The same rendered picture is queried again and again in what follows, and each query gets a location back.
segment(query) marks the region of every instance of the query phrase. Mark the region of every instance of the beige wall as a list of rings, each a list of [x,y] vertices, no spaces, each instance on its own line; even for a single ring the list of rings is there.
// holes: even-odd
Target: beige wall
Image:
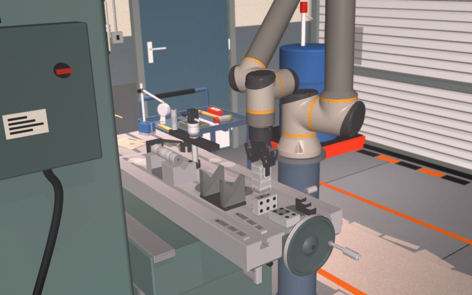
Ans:
[[[116,20],[118,22],[118,31],[123,32],[123,36],[131,36],[131,16],[129,11],[129,0],[115,0],[116,1]],[[267,11],[272,4],[273,0],[234,0],[236,6],[236,26],[256,26],[261,25],[263,19],[266,17]],[[111,31],[114,31],[114,16],[112,14],[112,0],[107,0],[107,14]],[[307,6],[309,11],[308,15],[311,15],[311,0],[307,0]],[[300,22],[300,5],[290,22]]]

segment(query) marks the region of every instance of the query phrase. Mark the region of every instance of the block with holes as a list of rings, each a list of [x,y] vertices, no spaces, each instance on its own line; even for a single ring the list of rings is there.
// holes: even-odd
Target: block with holes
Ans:
[[[273,191],[264,192],[252,199],[252,212],[256,215],[262,215],[277,208],[278,194]]]
[[[285,208],[269,212],[269,219],[285,227],[291,227],[300,221],[300,215]]]

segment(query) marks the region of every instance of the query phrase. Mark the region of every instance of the gray floor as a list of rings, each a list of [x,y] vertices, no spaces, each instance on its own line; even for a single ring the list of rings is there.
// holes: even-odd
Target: gray floor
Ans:
[[[247,164],[243,146],[218,155]],[[277,179],[276,167],[271,173]],[[461,185],[358,152],[322,161],[320,181],[472,240],[472,182]],[[454,270],[472,276],[471,245],[324,186],[320,186],[320,199],[343,209],[343,218],[349,222],[420,245],[418,250],[428,250]],[[277,292],[276,267],[273,294]],[[320,282],[317,288],[319,295],[336,293]]]

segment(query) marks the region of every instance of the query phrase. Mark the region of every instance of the red box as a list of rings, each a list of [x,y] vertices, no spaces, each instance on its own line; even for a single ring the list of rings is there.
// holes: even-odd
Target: red box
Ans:
[[[208,107],[206,110],[211,114],[215,114],[215,115],[218,115],[218,116],[223,116],[223,110],[221,110],[221,109],[218,109],[218,108],[215,108],[215,107]]]

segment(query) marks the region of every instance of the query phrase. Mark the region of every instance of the white label with black lines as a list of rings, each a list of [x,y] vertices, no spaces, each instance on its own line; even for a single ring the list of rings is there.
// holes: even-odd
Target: white label with black lines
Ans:
[[[7,140],[47,133],[47,109],[8,114],[3,117]]]

